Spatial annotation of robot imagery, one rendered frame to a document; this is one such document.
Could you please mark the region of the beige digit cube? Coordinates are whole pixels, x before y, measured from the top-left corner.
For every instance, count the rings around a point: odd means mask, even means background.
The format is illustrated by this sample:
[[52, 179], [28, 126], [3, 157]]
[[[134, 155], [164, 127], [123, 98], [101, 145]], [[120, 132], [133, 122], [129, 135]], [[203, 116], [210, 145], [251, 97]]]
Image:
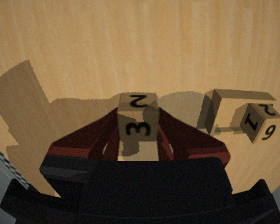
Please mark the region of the beige digit cube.
[[155, 142], [159, 107], [155, 93], [122, 93], [118, 110], [121, 142]]
[[252, 144], [271, 142], [280, 128], [280, 114], [270, 104], [249, 103], [241, 127]]

